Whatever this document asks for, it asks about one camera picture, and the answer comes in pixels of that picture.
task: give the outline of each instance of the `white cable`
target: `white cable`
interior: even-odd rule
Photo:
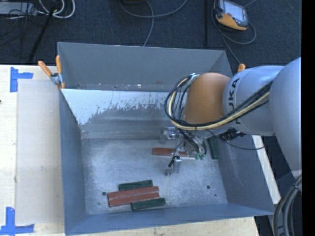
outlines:
[[[41,7],[42,7],[47,13],[49,13],[50,11],[44,6],[44,4],[42,3],[42,1],[41,1],[41,0],[38,0],[38,1],[39,1],[39,3],[40,3]],[[62,2],[63,2],[63,6],[62,6],[61,10],[59,10],[59,11],[53,13],[53,17],[55,17],[55,18],[60,18],[60,19],[66,19],[66,18],[72,17],[72,15],[73,15],[74,12],[75,12],[75,2],[74,2],[74,0],[71,0],[71,2],[72,2],[72,7],[73,7],[72,12],[71,12],[69,15],[66,15],[66,16],[59,16],[59,15],[58,15],[58,14],[60,14],[60,13],[64,10],[64,0],[62,0]]]

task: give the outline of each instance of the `power cord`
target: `power cord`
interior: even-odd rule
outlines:
[[[288,228],[288,215],[289,213],[292,214],[292,204],[298,193],[302,194],[302,175],[300,175],[297,178],[296,182],[289,188],[284,198],[280,199],[280,201],[278,202],[276,206],[276,210],[274,212],[273,221],[272,221],[272,230],[273,230],[274,236],[279,236],[278,219],[279,219],[279,215],[282,209],[284,209],[283,211],[284,234],[285,236],[291,236],[289,232],[289,228]]]
[[[145,41],[145,43],[144,43],[144,45],[143,45],[143,46],[146,46],[146,44],[147,44],[147,42],[148,42],[148,40],[149,40],[149,38],[150,38],[150,36],[151,36],[152,30],[153,30],[154,18],[167,17],[167,16],[169,16],[169,15],[171,15],[171,14],[176,13],[177,11],[179,11],[181,8],[184,7],[184,5],[187,3],[187,1],[188,1],[188,0],[185,0],[181,6],[179,6],[177,9],[175,9],[175,10],[173,10],[173,11],[171,11],[171,12],[164,13],[164,14],[160,14],[160,15],[154,15],[153,9],[152,9],[150,3],[146,0],[147,4],[148,4],[148,6],[150,7],[150,10],[151,10],[151,15],[150,15],[150,16],[137,15],[137,14],[133,14],[133,13],[127,11],[127,10],[123,7],[123,2],[122,2],[122,1],[120,2],[120,6],[121,6],[121,8],[122,8],[126,13],[128,13],[128,14],[131,15],[131,16],[138,17],[138,18],[152,18],[151,29],[150,29],[149,35],[148,35],[148,37],[147,37],[147,39],[146,39],[146,41]]]
[[[246,5],[244,5],[243,7],[245,8],[245,7],[247,7],[248,5],[252,4],[252,3],[255,2],[255,1],[257,1],[257,0],[251,1],[251,2],[247,3]],[[239,45],[248,45],[248,44],[251,44],[251,43],[253,43],[254,40],[256,39],[256,29],[255,29],[254,25],[253,25],[251,22],[249,22],[249,25],[251,26],[251,28],[252,28],[252,30],[253,30],[253,37],[252,37],[252,39],[251,39],[250,41],[247,41],[247,42],[239,42],[239,41],[236,41],[236,40],[231,39],[231,38],[228,37],[226,34],[224,34],[223,31],[222,31],[222,30],[217,26],[217,24],[215,23],[215,20],[214,20],[214,17],[213,17],[213,13],[212,13],[211,15],[212,15],[212,16],[211,16],[212,22],[213,22],[213,24],[215,25],[216,29],[219,31],[219,33],[220,33],[220,35],[221,35],[221,37],[222,37],[222,39],[223,39],[223,41],[224,41],[226,47],[228,48],[228,50],[230,51],[230,53],[234,56],[234,58],[236,59],[236,61],[240,64],[241,62],[238,60],[238,58],[236,57],[236,55],[234,54],[234,52],[232,51],[232,49],[229,47],[229,45],[228,45],[226,39],[230,40],[231,42],[233,42],[233,43],[235,43],[235,44],[239,44]]]
[[[45,15],[49,15],[49,12],[50,10],[43,4],[42,0],[38,0],[39,1],[39,4],[41,5],[42,9],[44,10],[43,11],[38,11],[38,13],[41,13],[41,14],[45,14]],[[61,0],[62,2],[62,7],[60,10],[56,11],[53,13],[53,17],[55,18],[59,18],[59,19],[67,19],[67,18],[70,18],[73,16],[74,12],[75,12],[75,1],[74,0],[71,0],[71,4],[72,4],[72,11],[70,12],[70,14],[68,15],[64,15],[64,16],[60,16],[59,14],[63,12],[64,8],[65,8],[65,2],[64,0]]]

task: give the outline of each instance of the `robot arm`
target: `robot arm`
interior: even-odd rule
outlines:
[[[183,86],[188,91],[185,105],[181,107],[182,95],[177,109],[176,94]],[[301,170],[301,58],[286,66],[245,69],[231,79],[218,73],[186,77],[165,104],[174,126],[186,134],[209,137],[234,128],[243,134],[275,135],[291,170]]]

